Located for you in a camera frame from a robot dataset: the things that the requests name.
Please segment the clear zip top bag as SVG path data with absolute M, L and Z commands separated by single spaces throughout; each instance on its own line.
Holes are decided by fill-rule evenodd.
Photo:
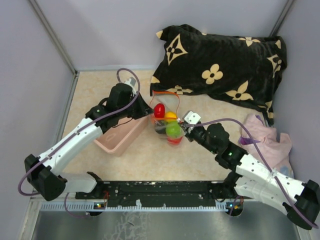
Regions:
M 180 97 L 170 91 L 151 92 L 149 106 L 153 110 L 149 120 L 156 136 L 171 146 L 180 145 L 183 139 L 183 130 L 179 125 Z

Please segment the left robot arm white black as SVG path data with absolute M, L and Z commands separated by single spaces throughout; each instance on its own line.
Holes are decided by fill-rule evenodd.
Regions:
M 138 120 L 153 113 L 136 85 L 132 77 L 117 83 L 109 97 L 92 107 L 67 136 L 39 156 L 31 154 L 24 160 L 27 181 L 46 201 L 64 193 L 87 193 L 95 199 L 103 195 L 104 186 L 94 173 L 63 174 L 63 170 L 88 144 L 115 128 L 120 120 Z

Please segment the yellow lemon fruit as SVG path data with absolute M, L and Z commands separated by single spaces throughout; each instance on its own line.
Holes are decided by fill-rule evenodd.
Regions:
M 177 119 L 177 115 L 172 111 L 168 111 L 165 113 L 164 118 L 167 121 L 175 121 Z

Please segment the dark purple plum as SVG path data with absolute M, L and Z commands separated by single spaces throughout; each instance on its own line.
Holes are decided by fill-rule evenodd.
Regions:
M 154 125 L 154 130 L 156 133 L 158 133 L 160 135 L 165 135 L 166 134 L 166 125 L 159 124 L 159 122 L 158 122 L 157 124 Z

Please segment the red apple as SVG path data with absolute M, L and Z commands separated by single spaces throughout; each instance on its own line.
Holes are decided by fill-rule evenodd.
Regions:
M 167 142 L 172 146 L 178 146 L 181 143 L 182 139 L 183 137 L 178 137 L 178 138 L 167 137 Z

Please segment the light green apple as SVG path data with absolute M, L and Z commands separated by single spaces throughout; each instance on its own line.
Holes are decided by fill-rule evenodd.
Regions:
M 169 122 L 165 127 L 166 135 L 171 139 L 178 139 L 181 137 L 181 127 L 177 122 Z

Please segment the pink plastic bin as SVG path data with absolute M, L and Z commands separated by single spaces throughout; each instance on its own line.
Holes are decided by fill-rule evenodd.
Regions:
M 122 118 L 94 143 L 107 154 L 120 157 L 148 125 L 148 118 Z

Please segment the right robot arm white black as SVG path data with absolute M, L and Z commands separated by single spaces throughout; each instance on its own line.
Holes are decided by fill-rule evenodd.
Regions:
M 271 169 L 231 142 L 220 123 L 207 128 L 186 122 L 180 126 L 189 141 L 196 141 L 215 154 L 218 164 L 231 170 L 230 181 L 223 185 L 227 197 L 238 195 L 254 199 L 279 210 L 300 228 L 319 228 L 316 219 L 320 213 L 320 186 L 316 182 L 302 182 Z

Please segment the red mango fruit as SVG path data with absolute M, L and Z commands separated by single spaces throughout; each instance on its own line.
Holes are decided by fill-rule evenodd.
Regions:
M 162 103 L 158 103 L 155 107 L 154 107 L 154 117 L 155 118 L 163 118 L 165 116 L 166 113 L 166 109 L 165 109 L 165 105 Z

